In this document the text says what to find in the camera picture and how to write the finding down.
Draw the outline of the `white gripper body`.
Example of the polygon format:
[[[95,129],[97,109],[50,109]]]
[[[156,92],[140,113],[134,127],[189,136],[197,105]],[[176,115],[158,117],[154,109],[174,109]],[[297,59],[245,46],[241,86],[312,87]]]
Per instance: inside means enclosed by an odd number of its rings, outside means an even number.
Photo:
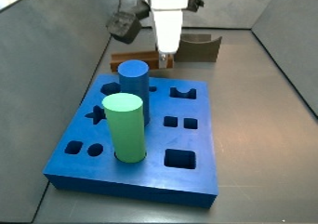
[[[154,20],[157,46],[162,54],[176,54],[184,27],[188,0],[146,0]]]

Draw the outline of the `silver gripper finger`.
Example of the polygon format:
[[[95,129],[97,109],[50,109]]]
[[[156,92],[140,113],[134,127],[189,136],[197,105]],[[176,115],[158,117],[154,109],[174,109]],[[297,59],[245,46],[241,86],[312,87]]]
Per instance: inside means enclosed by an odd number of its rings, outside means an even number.
[[[160,54],[160,68],[170,69],[173,67],[173,56],[170,54]]]

